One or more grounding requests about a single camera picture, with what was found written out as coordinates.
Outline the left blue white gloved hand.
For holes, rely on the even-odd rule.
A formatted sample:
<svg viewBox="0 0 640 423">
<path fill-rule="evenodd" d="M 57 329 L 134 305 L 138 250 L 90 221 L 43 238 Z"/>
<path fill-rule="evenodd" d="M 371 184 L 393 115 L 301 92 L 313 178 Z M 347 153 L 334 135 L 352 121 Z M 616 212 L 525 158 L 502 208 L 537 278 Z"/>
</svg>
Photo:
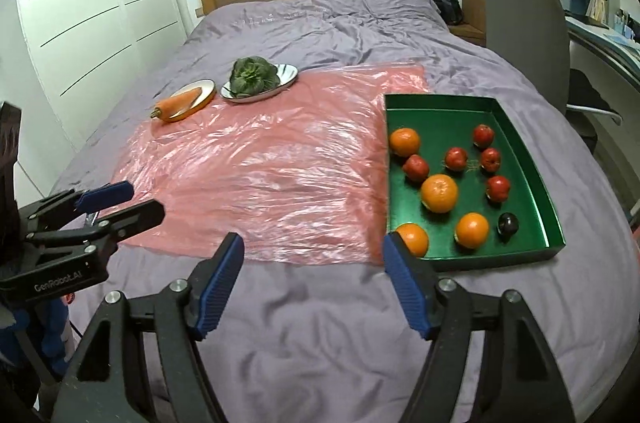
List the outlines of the left blue white gloved hand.
<svg viewBox="0 0 640 423">
<path fill-rule="evenodd" d="M 58 381 L 66 373 L 68 307 L 63 299 L 39 304 L 30 309 L 9 310 L 1 306 L 1 360 L 8 365 L 32 365 L 30 356 L 36 356 L 41 365 L 37 372 L 47 371 Z"/>
</svg>

